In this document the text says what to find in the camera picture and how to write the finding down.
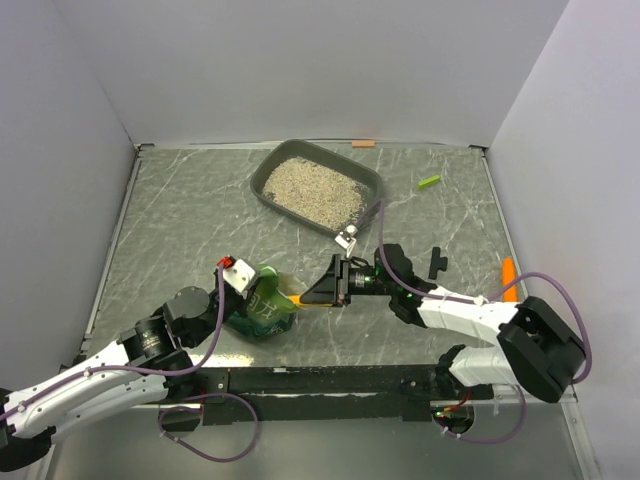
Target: marble surface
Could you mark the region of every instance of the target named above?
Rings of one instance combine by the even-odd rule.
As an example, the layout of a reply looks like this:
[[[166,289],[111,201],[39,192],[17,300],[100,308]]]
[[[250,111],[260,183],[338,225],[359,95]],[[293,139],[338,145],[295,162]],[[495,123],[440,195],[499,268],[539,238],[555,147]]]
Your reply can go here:
[[[509,246],[481,152],[453,147],[352,149],[338,153],[377,170],[385,183],[385,241],[400,243],[426,279],[431,248],[449,269],[438,283],[464,294],[500,287]],[[180,288],[210,290],[216,261],[232,254],[292,272],[311,285],[339,251],[333,239],[261,205],[249,189],[268,149],[141,152],[141,166],[96,317],[91,353],[149,315]],[[437,185],[417,190],[423,178]],[[378,224],[362,230],[358,256],[372,260]],[[434,363],[465,335],[408,326],[385,298],[355,298],[345,309],[310,309],[291,331],[250,341],[224,329],[210,366],[325,366]],[[192,352],[197,360],[208,341]]]

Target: floor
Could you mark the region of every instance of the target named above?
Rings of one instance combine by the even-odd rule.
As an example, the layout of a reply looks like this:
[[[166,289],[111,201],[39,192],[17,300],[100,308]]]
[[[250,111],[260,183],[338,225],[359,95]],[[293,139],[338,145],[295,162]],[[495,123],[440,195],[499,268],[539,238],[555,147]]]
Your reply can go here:
[[[438,283],[464,294],[500,287],[507,237],[482,152],[454,147],[330,149],[369,166],[384,181],[385,240],[402,245],[427,278],[431,248],[449,257]],[[91,353],[153,312],[182,287],[213,288],[215,264],[232,254],[294,273],[311,285],[325,271],[333,239],[261,205],[248,182],[269,149],[145,148],[93,331]],[[417,190],[420,179],[440,183]],[[356,255],[372,261],[375,222]],[[400,322],[385,298],[356,298],[345,309],[302,311],[287,333],[249,341],[225,329],[209,366],[396,365],[437,363],[465,335]],[[192,357],[206,351],[205,341]]]

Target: gray wall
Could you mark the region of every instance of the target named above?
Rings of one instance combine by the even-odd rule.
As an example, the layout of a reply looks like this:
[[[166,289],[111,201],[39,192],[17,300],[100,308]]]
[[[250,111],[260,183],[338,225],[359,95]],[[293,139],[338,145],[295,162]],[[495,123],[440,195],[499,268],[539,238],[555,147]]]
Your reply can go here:
[[[566,0],[54,0],[134,142],[489,145]]]
[[[525,269],[557,277],[586,317],[582,411],[605,477],[624,480],[640,478],[639,24],[637,1],[572,0],[489,150]]]
[[[0,386],[77,352],[133,147],[51,0],[0,5]]]

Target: purple cable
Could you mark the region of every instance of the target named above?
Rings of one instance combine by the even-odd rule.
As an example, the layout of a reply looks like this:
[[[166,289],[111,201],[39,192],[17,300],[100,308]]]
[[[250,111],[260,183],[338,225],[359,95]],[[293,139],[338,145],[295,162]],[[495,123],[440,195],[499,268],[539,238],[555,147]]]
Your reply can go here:
[[[251,406],[251,404],[249,402],[247,402],[244,398],[239,397],[238,395],[234,395],[233,393],[226,393],[226,392],[206,393],[206,394],[203,394],[203,395],[196,395],[194,397],[185,398],[185,401],[202,400],[204,398],[212,398],[212,397],[232,398],[232,399],[237,400],[238,402],[242,403],[245,407],[247,407],[249,412],[251,412],[251,416],[253,417],[253,423],[255,425],[255,428],[254,428],[254,431],[253,431],[253,437],[251,438],[251,442],[249,442],[249,445],[247,445],[247,447],[242,452],[240,452],[239,454],[234,455],[233,457],[228,457],[228,458],[218,458],[218,457],[214,457],[212,455],[208,455],[208,454],[204,453],[203,451],[198,450],[193,445],[185,442],[184,440],[179,439],[175,435],[170,434],[164,428],[162,428],[162,420],[164,420],[164,417],[168,413],[170,413],[170,412],[199,413],[200,410],[197,409],[197,408],[189,408],[189,407],[184,407],[184,406],[177,406],[177,407],[171,407],[171,408],[163,411],[160,414],[160,416],[158,417],[158,428],[160,429],[160,432],[163,434],[163,436],[167,437],[169,440],[174,441],[178,445],[183,446],[184,448],[186,448],[190,452],[195,453],[196,455],[198,455],[199,457],[204,458],[205,460],[210,460],[212,462],[218,462],[218,463],[235,462],[236,460],[240,460],[241,458],[245,457],[249,452],[251,452],[251,450],[253,450],[253,448],[256,446],[256,443],[258,443],[258,438],[260,437],[260,421],[258,420],[258,414],[256,413],[255,409]]]
[[[224,285],[224,278],[222,276],[222,271],[223,269],[221,267],[218,267],[218,285],[220,286]],[[163,375],[165,377],[177,377],[180,375],[188,375],[190,373],[195,372],[200,367],[202,367],[205,364],[205,362],[209,360],[209,357],[211,357],[211,355],[213,354],[213,350],[216,348],[216,344],[218,343],[218,338],[220,337],[220,332],[222,331],[222,321],[224,319],[224,288],[220,288],[218,292],[219,292],[218,317],[216,320],[216,328],[213,334],[213,339],[211,340],[211,345],[209,345],[209,349],[207,350],[207,353],[205,353],[204,357],[202,357],[202,360],[200,360],[197,364],[192,365],[191,367],[185,368],[183,370],[154,370],[152,368],[131,367],[128,365],[105,365],[101,367],[89,368],[88,371],[91,374],[94,374],[97,372],[119,370],[119,371],[126,371],[126,372],[136,372],[142,375]],[[58,388],[62,387],[63,385],[66,385],[67,383],[72,382],[78,378],[82,378],[84,377],[84,375],[85,375],[84,370],[82,372],[77,372],[77,373],[74,373],[73,375],[69,375],[68,377],[63,378],[59,382],[49,385],[47,388],[36,393],[33,397],[30,397],[24,400],[22,402],[22,405],[25,407],[28,405],[31,405],[33,402],[41,399],[45,395],[49,395],[51,392],[56,391]],[[10,417],[17,411],[18,411],[17,406],[10,408],[5,413],[0,415],[0,422],[5,420],[7,417]]]
[[[379,215],[380,215],[380,232],[378,234],[378,240],[379,240],[379,244],[380,244],[379,245],[379,247],[380,247],[380,259],[382,260],[382,264],[384,265],[384,268],[387,271],[387,273],[389,274],[389,276],[398,285],[400,285],[405,290],[407,290],[407,291],[409,291],[409,292],[411,292],[411,293],[413,293],[415,295],[419,295],[421,297],[433,298],[435,300],[447,300],[447,301],[452,301],[452,302],[474,304],[473,300],[468,300],[468,299],[465,299],[465,298],[445,297],[443,295],[434,295],[432,293],[423,292],[421,290],[417,290],[417,289],[415,289],[413,287],[410,287],[409,285],[404,283],[402,280],[400,280],[400,278],[398,278],[398,276],[391,269],[391,266],[389,265],[389,262],[387,261],[387,256],[385,255],[385,252],[384,252],[384,201],[383,200],[380,201],[380,212],[379,212]],[[491,295],[489,297],[489,301],[490,302],[495,302],[496,300],[500,299],[500,297],[502,297],[502,295],[507,290],[509,290],[514,285],[517,285],[521,281],[526,280],[527,278],[541,278],[542,280],[545,280],[548,283],[550,283],[556,290],[558,290],[558,292],[560,293],[560,295],[562,296],[564,301],[567,302],[567,305],[569,306],[569,309],[571,310],[571,313],[573,314],[574,318],[576,319],[576,323],[578,324],[578,330],[580,330],[580,335],[582,336],[582,342],[584,343],[585,364],[584,364],[584,369],[582,370],[582,373],[580,373],[576,378],[573,379],[573,383],[582,382],[585,378],[587,378],[587,376],[589,375],[589,372],[591,372],[591,366],[593,364],[592,352],[591,352],[591,342],[589,341],[589,334],[587,333],[587,328],[586,328],[586,326],[584,324],[584,320],[582,319],[582,315],[580,314],[580,311],[578,310],[578,306],[576,305],[576,303],[571,298],[571,295],[569,295],[569,292],[567,292],[567,290],[560,284],[560,282],[558,282],[555,278],[551,277],[550,275],[547,275],[546,273],[540,273],[540,272],[523,273],[522,275],[514,278],[511,282],[509,282],[507,285],[505,285],[502,288],[502,290],[500,290],[499,292],[495,293],[494,295]]]
[[[483,445],[497,445],[499,443],[508,442],[509,440],[511,440],[513,437],[515,437],[520,433],[520,430],[522,430],[522,427],[524,426],[524,422],[527,419],[527,401],[524,398],[524,393],[522,392],[522,389],[520,388],[520,386],[515,385],[514,388],[518,393],[518,396],[520,397],[520,404],[522,405],[522,410],[520,413],[520,420],[518,420],[518,424],[513,428],[513,430],[511,430],[505,436],[498,437],[498,438],[474,438],[474,437],[469,437],[467,435],[458,436],[458,434],[453,433],[450,430],[445,430],[444,428],[441,428],[440,431],[444,432],[445,434],[447,434],[452,438],[462,440],[463,442],[468,442],[468,443],[481,443]]]

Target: purple hose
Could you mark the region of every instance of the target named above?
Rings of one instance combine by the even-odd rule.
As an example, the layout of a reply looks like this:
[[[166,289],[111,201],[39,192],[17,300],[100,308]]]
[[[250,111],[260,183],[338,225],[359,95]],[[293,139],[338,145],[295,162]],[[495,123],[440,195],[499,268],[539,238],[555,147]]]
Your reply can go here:
[[[509,440],[511,440],[513,437],[515,437],[520,433],[520,430],[522,430],[522,427],[524,426],[524,422],[527,419],[527,400],[524,398],[524,393],[522,392],[522,389],[520,388],[520,386],[515,385],[514,388],[516,392],[518,392],[518,396],[520,397],[520,404],[522,405],[522,411],[520,413],[520,420],[518,420],[518,424],[513,428],[513,430],[511,430],[505,436],[498,437],[498,438],[474,438],[474,437],[469,437],[468,435],[458,436],[458,434],[453,433],[450,430],[444,430],[443,428],[441,428],[440,431],[446,433],[450,437],[453,437],[468,443],[480,443],[483,445],[497,445],[499,443],[508,442]]]
[[[224,285],[224,278],[222,276],[222,271],[223,269],[221,267],[218,267],[218,285],[221,287]],[[131,367],[128,365],[105,365],[101,367],[89,368],[88,369],[89,372],[91,374],[94,374],[97,372],[119,370],[119,371],[126,371],[126,372],[136,372],[142,375],[163,375],[165,377],[177,377],[179,375],[188,375],[190,373],[195,372],[200,367],[202,367],[205,364],[205,362],[209,360],[209,358],[213,354],[213,350],[216,348],[216,344],[218,343],[218,338],[220,337],[220,332],[222,331],[222,321],[224,320],[224,287],[220,288],[218,292],[219,292],[218,317],[216,320],[216,327],[213,334],[213,339],[211,340],[211,345],[209,345],[209,349],[207,350],[207,353],[205,353],[204,357],[202,357],[202,360],[200,360],[197,364],[192,365],[191,367],[185,368],[183,370],[154,370],[152,368]],[[41,399],[45,395],[49,395],[51,392],[54,392],[55,390],[62,387],[63,385],[66,385],[67,383],[72,382],[78,378],[84,377],[84,374],[85,372],[83,370],[82,372],[74,373],[73,375],[69,375],[68,377],[63,378],[59,382],[49,385],[47,388],[36,393],[33,397],[30,397],[24,400],[22,402],[22,405],[24,405],[25,407],[28,405],[31,405],[33,402]],[[7,417],[13,415],[17,411],[18,411],[18,407],[13,407],[7,410],[5,413],[0,415],[0,422],[2,422]]]
[[[413,293],[415,295],[419,295],[421,297],[433,298],[435,300],[447,300],[447,301],[466,303],[466,304],[473,304],[474,303],[473,300],[468,300],[468,299],[465,299],[465,298],[444,297],[442,295],[434,295],[432,293],[423,292],[423,291],[417,290],[417,289],[415,289],[413,287],[410,287],[409,285],[404,283],[402,280],[400,280],[398,278],[398,276],[391,269],[391,266],[389,265],[389,262],[387,261],[387,256],[385,255],[385,252],[384,252],[384,200],[380,201],[380,212],[379,212],[379,215],[380,215],[380,232],[378,234],[378,240],[379,240],[379,244],[380,244],[379,245],[379,247],[380,247],[380,259],[382,260],[382,264],[384,265],[384,268],[387,271],[387,273],[389,274],[389,276],[398,285],[400,285],[405,290],[407,290],[407,291],[409,291],[409,292],[411,292],[411,293]],[[523,273],[522,275],[514,278],[511,282],[509,282],[507,285],[505,285],[502,288],[502,290],[500,290],[499,292],[496,292],[495,294],[489,296],[489,301],[490,302],[495,302],[495,301],[499,300],[507,290],[509,290],[514,285],[517,285],[518,283],[522,282],[523,280],[526,280],[527,278],[541,278],[542,280],[545,280],[548,283],[550,283],[556,290],[558,290],[560,295],[562,295],[562,298],[564,299],[565,302],[567,302],[567,305],[569,306],[569,309],[571,310],[571,313],[573,314],[574,318],[576,319],[576,323],[578,324],[578,330],[580,330],[580,335],[582,336],[582,342],[584,343],[585,364],[584,364],[584,369],[582,370],[582,373],[580,373],[576,378],[573,379],[573,383],[582,382],[585,378],[587,378],[587,376],[589,375],[589,372],[591,372],[591,366],[593,364],[592,353],[591,353],[591,342],[589,341],[589,334],[587,333],[587,327],[584,324],[584,320],[582,320],[582,315],[580,314],[580,311],[578,310],[578,306],[576,305],[576,303],[571,298],[571,295],[569,295],[569,292],[567,292],[567,290],[560,284],[560,282],[558,282],[555,278],[547,275],[546,273],[540,273],[540,272]]]
[[[256,413],[255,409],[251,406],[251,404],[249,402],[247,402],[244,398],[239,397],[238,395],[234,395],[233,393],[225,393],[225,392],[206,393],[206,394],[203,394],[203,395],[196,395],[194,397],[185,398],[184,400],[185,401],[193,401],[193,400],[202,400],[202,399],[205,399],[205,398],[212,398],[212,397],[232,398],[232,399],[237,400],[238,402],[242,403],[245,407],[247,407],[249,412],[251,412],[251,416],[253,417],[253,423],[255,425],[255,428],[253,430],[253,437],[251,438],[251,442],[249,442],[249,445],[247,445],[247,447],[242,452],[240,452],[239,454],[234,455],[233,457],[228,457],[228,458],[218,458],[218,457],[214,457],[212,455],[208,455],[208,454],[204,453],[203,451],[198,450],[193,445],[185,442],[184,440],[179,439],[175,435],[170,434],[164,428],[162,428],[162,420],[164,420],[164,417],[168,413],[170,413],[170,412],[199,413],[200,410],[197,409],[197,408],[189,408],[189,407],[184,407],[184,406],[177,406],[177,407],[171,407],[171,408],[163,411],[160,414],[160,416],[158,417],[158,428],[160,429],[160,432],[165,437],[167,437],[169,440],[173,440],[178,445],[182,445],[184,448],[186,448],[190,452],[195,453],[196,455],[198,455],[199,457],[204,458],[205,460],[210,460],[212,462],[218,462],[218,463],[235,462],[236,460],[240,460],[241,458],[245,457],[249,452],[251,452],[251,450],[254,449],[254,447],[256,446],[256,443],[258,443],[258,438],[260,437],[260,421],[258,420],[258,414]]]

